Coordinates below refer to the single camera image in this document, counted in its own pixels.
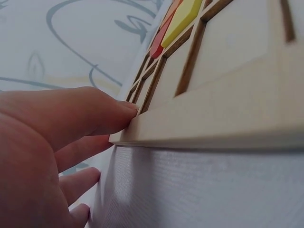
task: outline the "hand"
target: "hand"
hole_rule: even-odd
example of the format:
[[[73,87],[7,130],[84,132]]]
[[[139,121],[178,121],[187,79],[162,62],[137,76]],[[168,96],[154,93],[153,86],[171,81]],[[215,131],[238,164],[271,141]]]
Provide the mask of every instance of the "hand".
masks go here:
[[[0,94],[0,226],[83,228],[89,207],[68,206],[98,182],[88,168],[58,173],[109,148],[108,134],[136,116],[89,87]]]

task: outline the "finger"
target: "finger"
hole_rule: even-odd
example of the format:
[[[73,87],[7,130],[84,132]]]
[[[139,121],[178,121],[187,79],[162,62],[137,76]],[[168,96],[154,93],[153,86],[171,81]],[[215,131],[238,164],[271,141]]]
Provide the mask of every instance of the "finger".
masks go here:
[[[108,135],[83,137],[55,153],[58,172],[63,172],[112,146]]]
[[[80,204],[70,211],[73,228],[84,228],[90,216],[90,208],[86,204]]]
[[[61,176],[59,186],[70,206],[86,191],[93,187],[100,178],[100,171],[96,168],[88,168],[71,175]]]
[[[2,93],[0,112],[36,130],[57,151],[86,135],[122,130],[137,110],[98,89],[82,87]]]

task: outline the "wooden puzzle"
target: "wooden puzzle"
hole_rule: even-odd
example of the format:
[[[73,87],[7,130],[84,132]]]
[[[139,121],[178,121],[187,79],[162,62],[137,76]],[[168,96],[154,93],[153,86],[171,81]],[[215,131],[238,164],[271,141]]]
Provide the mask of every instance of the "wooden puzzle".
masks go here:
[[[302,0],[184,0],[130,88],[137,117],[110,141],[303,147],[303,11]]]

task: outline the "yellow block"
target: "yellow block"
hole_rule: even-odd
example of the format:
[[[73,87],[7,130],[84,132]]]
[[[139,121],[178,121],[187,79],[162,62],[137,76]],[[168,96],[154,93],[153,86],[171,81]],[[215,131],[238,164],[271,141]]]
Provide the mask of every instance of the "yellow block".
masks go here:
[[[197,17],[202,0],[184,0],[177,8],[161,46],[166,48]]]

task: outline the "red piece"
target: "red piece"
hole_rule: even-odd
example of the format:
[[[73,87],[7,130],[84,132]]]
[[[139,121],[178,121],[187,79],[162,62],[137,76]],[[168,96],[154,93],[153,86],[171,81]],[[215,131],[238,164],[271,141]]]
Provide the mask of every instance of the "red piece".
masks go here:
[[[152,58],[157,58],[162,53],[162,50],[163,50],[163,47],[161,46],[162,39],[164,38],[164,36],[166,34],[166,31],[171,23],[172,18],[173,18],[173,14],[171,15],[171,17],[169,17],[167,22],[163,25],[161,30],[155,36],[155,39],[152,43],[151,50],[150,50],[150,56]]]
[[[175,13],[176,9],[180,6],[183,0],[174,0],[171,4],[170,8],[168,9],[168,12],[164,18],[164,20],[161,23],[160,29],[166,24],[168,19],[171,18],[171,16]]]

